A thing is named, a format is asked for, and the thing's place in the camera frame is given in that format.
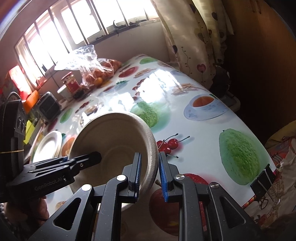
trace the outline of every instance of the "jar lid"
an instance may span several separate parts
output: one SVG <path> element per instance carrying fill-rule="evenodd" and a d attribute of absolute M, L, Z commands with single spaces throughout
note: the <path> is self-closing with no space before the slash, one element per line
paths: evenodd
<path fill-rule="evenodd" d="M 66 77 L 70 76 L 71 74 L 72 74 L 72 72 L 67 73 L 67 74 L 62 78 L 62 80 L 64 80 Z"/>

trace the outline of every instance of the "small radio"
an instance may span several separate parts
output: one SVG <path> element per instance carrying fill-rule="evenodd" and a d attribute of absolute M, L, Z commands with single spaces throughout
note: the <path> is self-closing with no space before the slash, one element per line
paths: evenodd
<path fill-rule="evenodd" d="M 61 113 L 61 106 L 50 92 L 46 92 L 36 104 L 37 111 L 51 122 Z"/>

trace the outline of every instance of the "wooden cabinet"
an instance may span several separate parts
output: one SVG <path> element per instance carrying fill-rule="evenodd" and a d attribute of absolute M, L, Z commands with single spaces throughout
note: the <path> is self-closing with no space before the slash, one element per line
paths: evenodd
<path fill-rule="evenodd" d="M 235 35 L 225 67 L 242 120 L 262 143 L 296 119 L 296 42 L 263 0 L 222 0 Z"/>

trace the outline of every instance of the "printed cherry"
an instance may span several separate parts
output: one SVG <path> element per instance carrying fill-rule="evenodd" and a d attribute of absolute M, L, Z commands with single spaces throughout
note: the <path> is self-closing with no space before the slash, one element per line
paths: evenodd
<path fill-rule="evenodd" d="M 163 141 L 156 142 L 156 144 L 157 144 L 157 147 L 159 148 L 161 145 L 166 145 L 167 143 L 165 142 L 165 140 L 163 140 Z"/>
<path fill-rule="evenodd" d="M 161 146 L 159 147 L 158 152 L 164 151 L 165 154 L 170 154 L 172 150 L 167 147 L 167 143 L 162 141 L 160 142 L 161 142 Z"/>
<path fill-rule="evenodd" d="M 178 148 L 178 146 L 179 146 L 178 143 L 181 142 L 181 141 L 178 141 L 176 138 L 170 139 L 168 141 L 168 143 L 167 143 L 167 147 L 170 148 L 170 149 L 172 149 L 172 150 L 174 150 L 174 149 Z"/>

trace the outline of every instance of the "white container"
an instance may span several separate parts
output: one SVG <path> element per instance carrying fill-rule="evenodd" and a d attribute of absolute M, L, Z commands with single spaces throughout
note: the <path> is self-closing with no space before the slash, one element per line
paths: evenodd
<path fill-rule="evenodd" d="M 73 96 L 66 85 L 63 85 L 61 88 L 59 88 L 57 93 L 63 96 L 68 102 L 73 100 Z"/>

